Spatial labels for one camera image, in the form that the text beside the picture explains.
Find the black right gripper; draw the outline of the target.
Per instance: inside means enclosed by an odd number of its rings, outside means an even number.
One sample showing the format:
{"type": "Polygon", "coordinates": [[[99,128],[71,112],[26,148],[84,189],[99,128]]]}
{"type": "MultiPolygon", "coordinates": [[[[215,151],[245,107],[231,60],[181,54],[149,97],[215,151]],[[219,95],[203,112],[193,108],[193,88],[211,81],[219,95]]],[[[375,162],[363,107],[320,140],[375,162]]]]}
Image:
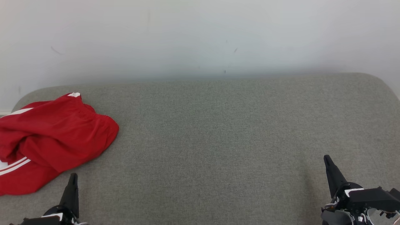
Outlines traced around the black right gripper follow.
{"type": "Polygon", "coordinates": [[[324,155],[324,163],[329,191],[332,198],[330,202],[330,211],[334,212],[340,210],[347,212],[366,212],[369,209],[367,205],[363,204],[360,207],[353,206],[350,202],[350,197],[347,194],[347,192],[359,191],[364,188],[354,182],[347,182],[340,169],[331,159],[330,155],[324,155]]]}

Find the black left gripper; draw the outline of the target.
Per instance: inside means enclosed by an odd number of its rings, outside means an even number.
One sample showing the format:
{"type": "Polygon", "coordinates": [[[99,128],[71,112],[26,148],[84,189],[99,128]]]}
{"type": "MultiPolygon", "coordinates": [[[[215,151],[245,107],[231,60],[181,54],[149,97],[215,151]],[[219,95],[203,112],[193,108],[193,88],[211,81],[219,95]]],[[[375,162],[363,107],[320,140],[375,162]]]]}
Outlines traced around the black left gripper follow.
{"type": "Polygon", "coordinates": [[[60,204],[50,208],[44,217],[57,217],[51,225],[88,225],[79,220],[78,175],[71,173],[60,204]]]}

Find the red basketball jersey white trim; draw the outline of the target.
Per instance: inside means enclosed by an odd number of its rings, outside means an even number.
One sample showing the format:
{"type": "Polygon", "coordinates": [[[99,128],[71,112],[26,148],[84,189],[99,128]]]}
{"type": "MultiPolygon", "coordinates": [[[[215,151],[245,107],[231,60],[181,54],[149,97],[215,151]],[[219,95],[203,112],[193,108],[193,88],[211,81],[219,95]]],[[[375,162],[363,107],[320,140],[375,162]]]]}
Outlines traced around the red basketball jersey white trim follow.
{"type": "Polygon", "coordinates": [[[52,167],[40,165],[27,157],[0,168],[0,196],[28,195],[59,176],[52,167]]]}

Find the red shorts white side stripe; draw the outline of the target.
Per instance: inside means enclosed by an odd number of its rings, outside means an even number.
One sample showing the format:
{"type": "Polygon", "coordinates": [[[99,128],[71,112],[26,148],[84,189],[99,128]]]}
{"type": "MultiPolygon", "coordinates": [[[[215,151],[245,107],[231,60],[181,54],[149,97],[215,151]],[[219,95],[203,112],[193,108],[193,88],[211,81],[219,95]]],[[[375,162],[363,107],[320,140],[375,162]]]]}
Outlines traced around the red shorts white side stripe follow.
{"type": "Polygon", "coordinates": [[[60,173],[101,155],[118,132],[115,120],[97,114],[73,92],[0,118],[0,161],[25,158],[60,173]]]}

